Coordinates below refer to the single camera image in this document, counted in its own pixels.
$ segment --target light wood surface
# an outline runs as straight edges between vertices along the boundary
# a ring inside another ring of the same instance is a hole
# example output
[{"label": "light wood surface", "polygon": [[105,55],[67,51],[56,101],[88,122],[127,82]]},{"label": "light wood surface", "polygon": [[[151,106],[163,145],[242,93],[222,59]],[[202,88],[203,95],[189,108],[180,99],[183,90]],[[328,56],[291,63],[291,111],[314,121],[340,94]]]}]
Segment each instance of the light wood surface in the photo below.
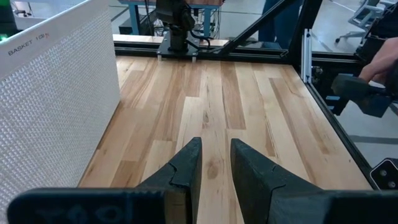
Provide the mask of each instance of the light wood surface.
[{"label": "light wood surface", "polygon": [[[153,37],[145,35],[122,35],[113,34],[114,41],[120,42],[147,42],[147,43],[162,43],[163,37]],[[211,46],[222,46],[226,44],[228,40],[210,40]],[[207,46],[207,42],[201,41],[200,45]]]},{"label": "light wood surface", "polygon": [[80,187],[134,187],[200,136],[198,223],[243,223],[231,138],[323,189],[370,189],[291,66],[117,61],[121,102]]},{"label": "light wood surface", "polygon": [[[123,0],[123,2],[144,2],[145,0]],[[223,0],[185,0],[188,4],[222,6]]]}]

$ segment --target person's hand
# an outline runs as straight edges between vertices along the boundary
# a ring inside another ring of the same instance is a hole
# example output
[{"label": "person's hand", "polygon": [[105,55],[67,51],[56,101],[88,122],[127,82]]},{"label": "person's hand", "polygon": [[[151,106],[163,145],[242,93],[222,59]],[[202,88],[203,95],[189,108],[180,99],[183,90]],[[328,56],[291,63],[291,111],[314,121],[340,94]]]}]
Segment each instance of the person's hand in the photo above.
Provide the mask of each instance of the person's hand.
[{"label": "person's hand", "polygon": [[359,78],[384,84],[386,75],[398,61],[398,37],[387,39],[372,62],[362,69]]}]

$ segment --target white panel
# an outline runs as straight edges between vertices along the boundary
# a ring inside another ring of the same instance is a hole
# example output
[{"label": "white panel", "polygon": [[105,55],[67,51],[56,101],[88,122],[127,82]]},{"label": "white panel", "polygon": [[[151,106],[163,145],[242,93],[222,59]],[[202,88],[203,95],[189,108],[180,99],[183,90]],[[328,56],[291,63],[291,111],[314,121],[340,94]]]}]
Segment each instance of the white panel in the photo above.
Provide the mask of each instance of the white panel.
[{"label": "white panel", "polygon": [[113,115],[120,96],[107,3],[89,0],[1,42],[0,58],[5,223],[17,194],[76,187]]}]

